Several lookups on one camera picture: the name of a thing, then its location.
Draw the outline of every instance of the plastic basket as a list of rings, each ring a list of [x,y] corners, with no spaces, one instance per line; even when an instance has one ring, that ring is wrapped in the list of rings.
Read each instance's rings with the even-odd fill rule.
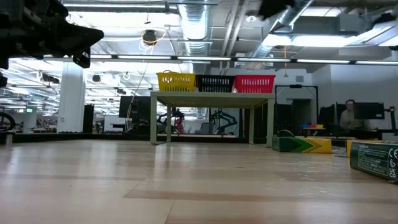
[[[238,93],[272,93],[275,75],[236,75]]]
[[[199,92],[231,93],[235,76],[197,75]]]
[[[195,74],[191,73],[156,73],[160,91],[195,91]]]

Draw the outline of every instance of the yellow basket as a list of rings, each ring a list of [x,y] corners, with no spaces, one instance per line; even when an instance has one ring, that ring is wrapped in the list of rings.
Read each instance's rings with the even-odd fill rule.
[[[156,74],[160,91],[195,91],[195,74],[177,72],[159,72]]]

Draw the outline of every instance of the man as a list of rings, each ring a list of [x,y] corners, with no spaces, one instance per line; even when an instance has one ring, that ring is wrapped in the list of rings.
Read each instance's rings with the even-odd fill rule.
[[[371,129],[368,120],[360,120],[354,118],[354,100],[346,101],[346,108],[340,116],[340,127],[345,130],[350,129]]]

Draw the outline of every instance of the black basket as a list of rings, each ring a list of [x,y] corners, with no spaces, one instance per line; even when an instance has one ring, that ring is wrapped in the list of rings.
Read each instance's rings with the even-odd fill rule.
[[[199,92],[231,93],[235,76],[196,75]]]

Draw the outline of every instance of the wooden floor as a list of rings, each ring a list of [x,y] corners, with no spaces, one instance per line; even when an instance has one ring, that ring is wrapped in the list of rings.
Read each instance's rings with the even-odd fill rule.
[[[0,223],[398,223],[398,186],[347,158],[247,144],[0,148]]]

